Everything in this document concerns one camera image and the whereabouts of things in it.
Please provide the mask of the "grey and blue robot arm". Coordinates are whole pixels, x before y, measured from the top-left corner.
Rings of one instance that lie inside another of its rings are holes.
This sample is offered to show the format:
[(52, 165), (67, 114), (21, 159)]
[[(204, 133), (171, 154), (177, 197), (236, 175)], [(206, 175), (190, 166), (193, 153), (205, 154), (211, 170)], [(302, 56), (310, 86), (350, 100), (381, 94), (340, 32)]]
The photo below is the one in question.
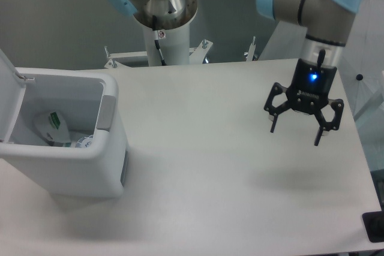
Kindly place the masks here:
[[(201, 50), (190, 52), (189, 25), (197, 0), (108, 0), (122, 15), (142, 26), (151, 66), (200, 62)], [(257, 12), (272, 20), (304, 27), (305, 41), (288, 87), (275, 83), (264, 109), (273, 123), (294, 110), (313, 115), (317, 136), (340, 127), (344, 103), (328, 97), (341, 53), (347, 44), (361, 0), (256, 0)]]

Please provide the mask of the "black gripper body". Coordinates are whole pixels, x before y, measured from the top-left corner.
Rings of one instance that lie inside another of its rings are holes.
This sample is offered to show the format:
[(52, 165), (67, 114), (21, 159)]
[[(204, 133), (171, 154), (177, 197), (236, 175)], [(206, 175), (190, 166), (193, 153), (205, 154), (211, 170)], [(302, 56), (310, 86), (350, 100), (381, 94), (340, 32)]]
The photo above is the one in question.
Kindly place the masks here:
[(315, 114), (328, 102), (337, 67), (317, 64), (298, 59), (293, 79), (286, 96), (290, 108), (308, 115)]

